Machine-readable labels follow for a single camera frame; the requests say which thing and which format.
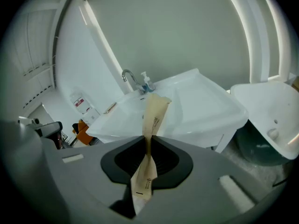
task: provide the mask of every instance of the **chrome faucet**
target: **chrome faucet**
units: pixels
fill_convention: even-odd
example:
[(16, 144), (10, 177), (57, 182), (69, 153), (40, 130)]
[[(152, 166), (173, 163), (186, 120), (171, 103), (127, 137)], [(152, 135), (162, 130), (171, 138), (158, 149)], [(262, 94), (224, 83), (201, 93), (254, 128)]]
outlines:
[(140, 93), (141, 95), (144, 94), (144, 93), (145, 93), (144, 88), (142, 87), (142, 85), (140, 85), (140, 84), (138, 83), (138, 81), (136, 80), (135, 76), (133, 75), (133, 73), (132, 73), (131, 71), (129, 71), (129, 70), (127, 70), (127, 69), (124, 69), (124, 70), (122, 71), (121, 77), (122, 77), (123, 81), (124, 81), (124, 82), (127, 81), (126, 73), (129, 73), (130, 76), (132, 77), (133, 81), (135, 82), (135, 86), (136, 86), (136, 88), (139, 90), (139, 93)]

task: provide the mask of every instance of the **soap bottle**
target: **soap bottle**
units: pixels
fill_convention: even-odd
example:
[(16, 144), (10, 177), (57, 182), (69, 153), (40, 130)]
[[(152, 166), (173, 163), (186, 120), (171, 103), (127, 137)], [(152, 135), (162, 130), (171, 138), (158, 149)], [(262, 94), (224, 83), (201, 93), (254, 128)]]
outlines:
[(152, 92), (155, 90), (155, 85), (151, 82), (150, 78), (146, 76), (146, 72), (142, 72), (141, 75), (144, 76), (144, 82), (146, 85), (146, 90)]

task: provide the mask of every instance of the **grey floor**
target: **grey floor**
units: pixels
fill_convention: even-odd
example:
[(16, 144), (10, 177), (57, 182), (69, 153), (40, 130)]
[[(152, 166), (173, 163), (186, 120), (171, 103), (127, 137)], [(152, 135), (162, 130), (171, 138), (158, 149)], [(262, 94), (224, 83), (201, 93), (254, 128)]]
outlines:
[(269, 192), (273, 190), (272, 185), (284, 180), (292, 169), (292, 162), (272, 167), (264, 167), (250, 163), (242, 157), (234, 140), (230, 141), (221, 154), (253, 175)]

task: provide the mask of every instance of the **faucet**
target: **faucet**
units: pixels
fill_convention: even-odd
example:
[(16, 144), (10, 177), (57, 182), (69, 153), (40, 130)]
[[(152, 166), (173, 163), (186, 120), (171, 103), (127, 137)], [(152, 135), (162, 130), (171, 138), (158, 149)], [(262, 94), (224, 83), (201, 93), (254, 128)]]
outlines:
[(144, 90), (144, 88), (142, 87), (142, 85), (140, 85), (140, 84), (138, 83), (138, 81), (136, 80), (135, 76), (133, 75), (133, 73), (132, 73), (131, 71), (129, 71), (129, 70), (127, 70), (127, 69), (124, 69), (124, 70), (122, 71), (121, 77), (122, 77), (123, 81), (124, 81), (124, 82), (127, 81), (126, 73), (129, 73), (129, 74), (130, 74), (130, 76), (132, 77), (133, 81), (135, 82), (136, 88), (138, 89), (139, 93), (140, 93), (141, 95), (143, 95), (143, 94), (145, 93), (145, 90)]

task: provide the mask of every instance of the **orange object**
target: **orange object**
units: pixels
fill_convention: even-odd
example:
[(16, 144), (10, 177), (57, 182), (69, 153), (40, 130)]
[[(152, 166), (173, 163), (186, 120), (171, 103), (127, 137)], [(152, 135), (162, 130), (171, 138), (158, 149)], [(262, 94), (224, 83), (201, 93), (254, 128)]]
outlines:
[(79, 133), (76, 135), (77, 139), (80, 140), (82, 143), (84, 143), (85, 145), (88, 145), (89, 142), (93, 139), (92, 136), (89, 136), (87, 133), (86, 133), (86, 130), (88, 129), (89, 127), (86, 125), (86, 123), (84, 123), (83, 121), (79, 121), (78, 123), (78, 130), (79, 130)]

